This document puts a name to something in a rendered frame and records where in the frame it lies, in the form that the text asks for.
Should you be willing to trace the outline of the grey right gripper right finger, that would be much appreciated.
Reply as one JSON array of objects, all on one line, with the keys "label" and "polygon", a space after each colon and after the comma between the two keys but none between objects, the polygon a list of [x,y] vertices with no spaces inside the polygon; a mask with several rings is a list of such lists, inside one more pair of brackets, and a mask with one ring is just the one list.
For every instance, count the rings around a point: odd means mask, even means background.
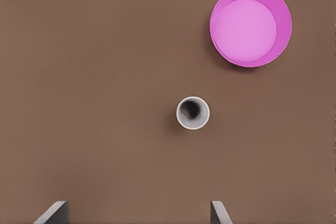
[{"label": "grey right gripper right finger", "polygon": [[221,201],[211,201],[211,224],[233,224]]}]

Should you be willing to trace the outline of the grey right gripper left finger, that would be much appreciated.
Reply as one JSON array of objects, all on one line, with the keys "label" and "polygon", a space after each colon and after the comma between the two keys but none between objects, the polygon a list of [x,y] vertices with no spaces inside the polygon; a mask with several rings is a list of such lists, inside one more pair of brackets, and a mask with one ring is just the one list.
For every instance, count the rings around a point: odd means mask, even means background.
[{"label": "grey right gripper left finger", "polygon": [[33,224],[69,224],[69,202],[55,202]]}]

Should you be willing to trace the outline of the white IKEA cup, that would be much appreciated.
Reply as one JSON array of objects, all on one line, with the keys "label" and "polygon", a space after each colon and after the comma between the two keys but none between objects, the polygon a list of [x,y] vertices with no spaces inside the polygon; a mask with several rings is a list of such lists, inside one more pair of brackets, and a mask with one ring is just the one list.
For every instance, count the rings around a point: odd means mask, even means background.
[{"label": "white IKEA cup", "polygon": [[210,117],[210,108],[200,97],[186,97],[176,108],[176,119],[188,130],[199,130],[204,127]]}]

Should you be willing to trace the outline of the pink round tray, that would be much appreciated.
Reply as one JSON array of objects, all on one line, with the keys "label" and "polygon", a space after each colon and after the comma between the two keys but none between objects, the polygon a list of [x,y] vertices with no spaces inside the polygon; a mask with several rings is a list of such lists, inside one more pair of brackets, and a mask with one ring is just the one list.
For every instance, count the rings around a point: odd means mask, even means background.
[{"label": "pink round tray", "polygon": [[285,50],[292,18],[284,0],[218,0],[209,32],[224,59],[240,67],[260,67]]}]

